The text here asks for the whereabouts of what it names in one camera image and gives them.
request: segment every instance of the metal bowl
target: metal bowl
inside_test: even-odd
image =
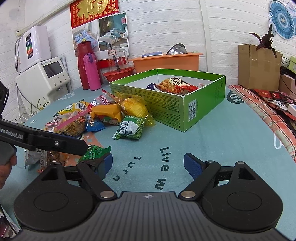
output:
[[[176,44],[170,50],[167,52],[167,55],[169,54],[183,54],[188,53],[185,49],[185,46],[183,44]]]

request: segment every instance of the green snack package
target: green snack package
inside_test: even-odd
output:
[[[95,145],[89,145],[87,148],[87,152],[79,159],[78,162],[100,158],[101,156],[103,156],[104,154],[110,151],[111,151],[111,146],[108,146],[107,148],[103,148]]]
[[[146,118],[147,116],[145,118],[125,116],[122,122],[120,122],[120,125],[118,126],[118,129],[113,136],[113,139],[118,140],[121,137],[127,137],[139,140],[142,135]]]

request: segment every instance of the metal screw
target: metal screw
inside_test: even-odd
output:
[[[102,192],[100,193],[100,195],[101,195],[101,197],[103,197],[103,198],[111,198],[111,197],[113,197],[113,196],[115,195],[115,193],[112,192],[112,191],[102,191]]]
[[[183,191],[181,193],[181,196],[185,197],[185,198],[192,198],[192,197],[195,196],[195,192],[193,192],[193,191]]]

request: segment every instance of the red basket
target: red basket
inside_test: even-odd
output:
[[[112,81],[119,80],[121,78],[132,75],[134,69],[135,69],[134,67],[129,67],[120,72],[117,72],[117,71],[106,72],[103,74],[103,76],[107,78],[108,82],[112,82]]]

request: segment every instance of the display screen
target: display screen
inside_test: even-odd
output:
[[[43,66],[43,68],[44,68],[48,78],[63,72],[63,69],[62,69],[61,65],[59,64],[59,61],[45,65],[45,66]]]
[[[31,34],[29,34],[26,37],[26,48],[27,48],[28,58],[31,58],[33,56],[33,48],[32,48]]]

